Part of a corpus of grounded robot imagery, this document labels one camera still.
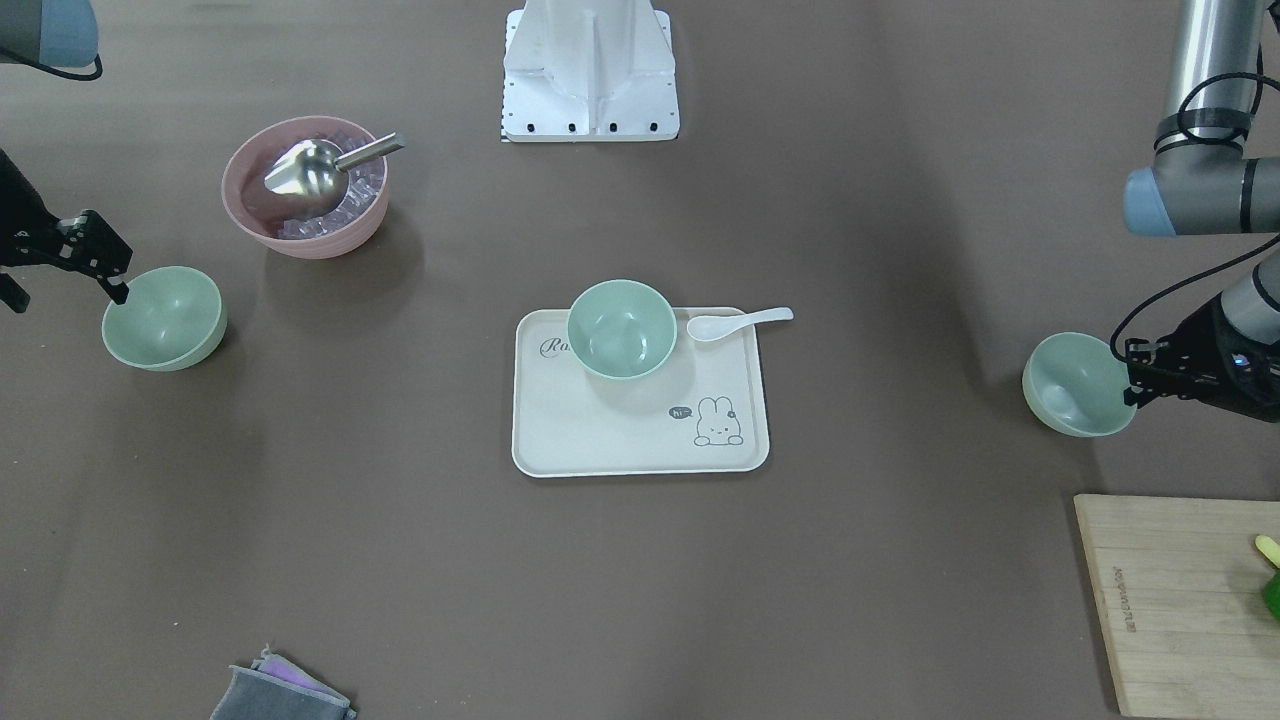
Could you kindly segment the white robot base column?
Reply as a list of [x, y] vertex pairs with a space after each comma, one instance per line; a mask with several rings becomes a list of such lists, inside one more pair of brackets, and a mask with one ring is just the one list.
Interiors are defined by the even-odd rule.
[[672, 23], [652, 3], [526, 1], [504, 28], [503, 141], [678, 137]]

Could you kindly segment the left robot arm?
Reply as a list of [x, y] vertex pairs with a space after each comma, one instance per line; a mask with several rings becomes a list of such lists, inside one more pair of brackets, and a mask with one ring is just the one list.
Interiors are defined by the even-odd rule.
[[[1151, 165], [1130, 173], [1123, 210], [1142, 236], [1256, 234], [1279, 228], [1279, 161], [1247, 158], [1263, 91], [1261, 35], [1275, 1], [1185, 1], [1164, 119]], [[1275, 423], [1279, 418], [1279, 260], [1271, 238], [1254, 266], [1157, 340], [1108, 347], [1126, 368], [1124, 401], [1194, 400]]]

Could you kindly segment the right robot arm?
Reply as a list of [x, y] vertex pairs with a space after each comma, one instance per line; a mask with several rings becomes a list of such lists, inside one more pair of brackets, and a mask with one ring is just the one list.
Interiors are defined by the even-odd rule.
[[[102, 76], [99, 23], [88, 1], [4, 1], [3, 61], [90, 82]], [[128, 300], [132, 247], [100, 213], [49, 211], [17, 164], [1, 155], [3, 269], [54, 266], [93, 279], [115, 305]]]

